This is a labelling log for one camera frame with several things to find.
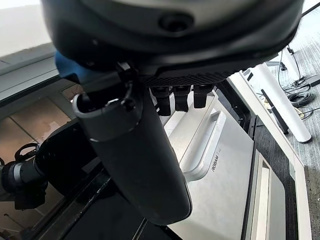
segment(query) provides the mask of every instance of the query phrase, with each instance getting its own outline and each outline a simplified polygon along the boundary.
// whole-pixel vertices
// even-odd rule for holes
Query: white stand
[[[299,77],[302,77],[302,76],[299,75],[299,69],[298,69],[298,66],[296,64],[294,57],[289,53],[287,48],[283,49],[282,53],[279,52],[280,56],[281,56],[281,54],[282,54],[282,62],[286,66],[286,68],[288,69],[288,72],[289,72],[291,78],[294,81],[299,80]]]
[[[252,69],[253,75],[259,79],[261,88],[268,95],[275,108],[300,143],[309,142],[312,137],[289,99],[279,86],[277,80],[265,63]]]
[[[264,125],[270,131],[288,158],[290,164],[293,166],[299,240],[312,240],[304,164],[299,159],[294,148],[291,146],[277,123],[263,106],[249,82],[240,73],[235,73],[230,76],[228,82],[234,87],[242,99],[244,99],[252,111],[263,121]]]

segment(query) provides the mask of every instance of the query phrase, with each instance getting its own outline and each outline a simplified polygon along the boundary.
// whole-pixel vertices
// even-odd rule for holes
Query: gray carpet floor
[[[320,74],[320,7],[301,20],[297,35],[290,43],[290,47],[295,51],[295,58],[302,76],[311,77]],[[278,79],[278,66],[270,67],[270,69],[276,79]],[[282,86],[287,86],[294,80],[295,79],[291,79],[288,75],[288,71],[280,71],[279,81]],[[250,84],[257,93],[260,92],[258,79],[250,81]],[[314,109],[320,108],[320,84],[311,88],[310,92],[315,94],[315,100],[308,106]],[[312,239],[320,240],[320,109],[315,111],[310,118],[304,120],[304,123],[313,137],[312,142],[301,144],[296,141],[291,133],[287,135],[287,138],[305,164]],[[263,138],[264,134],[267,133],[258,131],[257,136]],[[277,168],[277,163],[274,163],[272,167]],[[282,183],[284,183],[284,181],[290,181],[287,175],[279,176],[279,178],[282,178]],[[293,193],[291,183],[285,186],[285,188]],[[287,239],[296,239],[296,237],[292,235],[289,238],[287,237]]]

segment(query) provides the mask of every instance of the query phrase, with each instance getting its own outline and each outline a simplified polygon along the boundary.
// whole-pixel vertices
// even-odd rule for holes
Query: glass surface
[[[16,151],[23,145],[41,144],[68,121],[67,115],[48,98],[38,100],[0,121],[0,157],[5,163],[14,161]],[[13,201],[0,201],[0,239],[24,239],[25,234],[62,198],[48,184],[45,203],[36,209],[16,210]]]
[[[65,96],[70,102],[73,101],[74,96],[77,94],[82,94],[84,92],[84,89],[81,85],[75,84],[71,87],[66,88],[62,91],[63,96]]]
[[[19,148],[34,142],[11,118],[6,117],[0,121],[0,158],[6,164],[15,160]]]
[[[70,121],[70,118],[48,98],[25,107],[11,118],[40,144],[53,131]]]

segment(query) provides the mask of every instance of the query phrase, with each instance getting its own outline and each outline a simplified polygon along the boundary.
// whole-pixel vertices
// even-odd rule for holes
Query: black device
[[[281,128],[283,134],[285,134],[285,135],[289,134],[289,132],[288,132],[289,127],[286,124],[286,122],[284,121],[284,119],[281,117],[281,115],[279,114],[275,105],[273,104],[273,102],[271,101],[271,99],[269,98],[269,96],[267,95],[267,93],[263,89],[261,89],[261,92],[264,95],[265,99],[270,104],[270,107],[271,107],[270,112],[274,114],[275,120],[278,123],[278,126]]]
[[[197,108],[216,83],[267,61],[294,37],[303,0],[42,0],[63,78],[82,85],[74,112],[119,190],[156,225],[192,211],[157,116]]]

